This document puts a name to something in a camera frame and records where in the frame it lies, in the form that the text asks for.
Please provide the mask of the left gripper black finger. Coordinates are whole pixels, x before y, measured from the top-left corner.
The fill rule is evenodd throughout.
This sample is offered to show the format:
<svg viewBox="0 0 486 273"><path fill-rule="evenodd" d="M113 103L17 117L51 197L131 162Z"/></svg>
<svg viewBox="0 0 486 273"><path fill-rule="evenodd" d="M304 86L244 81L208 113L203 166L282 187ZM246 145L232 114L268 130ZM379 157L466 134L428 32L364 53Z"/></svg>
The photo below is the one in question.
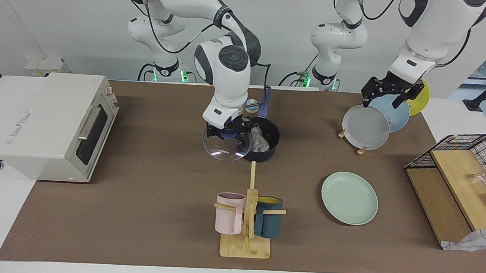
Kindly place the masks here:
<svg viewBox="0 0 486 273"><path fill-rule="evenodd" d="M381 80L370 78L361 89L364 108L368 107L375 98L381 97Z"/></svg>
<svg viewBox="0 0 486 273"><path fill-rule="evenodd" d="M402 90L400 94L394 99L392 107L397 109L399 105L404 103L407 100L414 100L420 94L420 92L424 89L425 84L423 83L423 79L419 79L413 87Z"/></svg>

